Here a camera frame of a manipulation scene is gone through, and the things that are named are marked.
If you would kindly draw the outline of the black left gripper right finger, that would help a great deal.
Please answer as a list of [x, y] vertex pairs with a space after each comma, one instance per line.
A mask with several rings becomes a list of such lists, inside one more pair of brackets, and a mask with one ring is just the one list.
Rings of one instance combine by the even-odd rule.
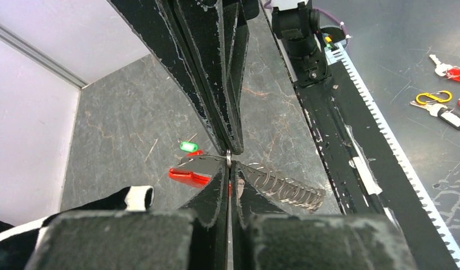
[[235, 269], [416, 269], [403, 235], [385, 217], [289, 215], [231, 173]]

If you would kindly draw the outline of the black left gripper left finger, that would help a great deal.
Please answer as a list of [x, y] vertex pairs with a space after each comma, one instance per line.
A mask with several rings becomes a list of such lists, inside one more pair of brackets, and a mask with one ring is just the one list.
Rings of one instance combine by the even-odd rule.
[[228, 165], [172, 211], [92, 214], [53, 226], [27, 269], [226, 269]]

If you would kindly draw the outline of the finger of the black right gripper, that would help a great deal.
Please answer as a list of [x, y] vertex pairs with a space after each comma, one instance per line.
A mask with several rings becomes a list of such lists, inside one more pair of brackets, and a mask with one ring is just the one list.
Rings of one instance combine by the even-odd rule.
[[196, 72], [197, 91], [208, 111], [207, 132], [221, 155], [244, 151], [240, 99], [249, 43], [248, 20], [257, 1], [176, 1], [174, 11]]
[[183, 91], [206, 130], [217, 153], [225, 156], [227, 144], [209, 108], [204, 88], [183, 31], [174, 1], [110, 1], [132, 31], [155, 56]]

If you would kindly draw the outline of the green key tag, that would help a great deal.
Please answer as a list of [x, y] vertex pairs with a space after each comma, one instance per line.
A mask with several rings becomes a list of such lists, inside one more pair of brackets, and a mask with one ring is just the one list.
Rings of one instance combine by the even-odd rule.
[[185, 151], [185, 152], [194, 152], [198, 149], [198, 146], [192, 142], [188, 141], [182, 141], [180, 143], [180, 150]]

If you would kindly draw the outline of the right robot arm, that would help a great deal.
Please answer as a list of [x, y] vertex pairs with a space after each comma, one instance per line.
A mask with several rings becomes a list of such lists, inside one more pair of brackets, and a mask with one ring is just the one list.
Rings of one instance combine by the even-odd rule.
[[[111, 1], [186, 94], [219, 155], [244, 151], [240, 98], [259, 1]], [[310, 1], [272, 1], [271, 28], [303, 84], [329, 75]]]

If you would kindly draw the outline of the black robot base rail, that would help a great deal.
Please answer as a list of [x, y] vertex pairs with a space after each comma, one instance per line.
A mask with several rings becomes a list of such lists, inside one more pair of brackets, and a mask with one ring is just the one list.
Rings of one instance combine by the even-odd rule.
[[[271, 2], [262, 2], [270, 26]], [[307, 85], [299, 81], [283, 42], [274, 38], [341, 212], [385, 216], [404, 235], [419, 269], [459, 269], [345, 66], [328, 62], [327, 49], [336, 50], [337, 42], [347, 48], [344, 25], [320, 28], [329, 75]]]

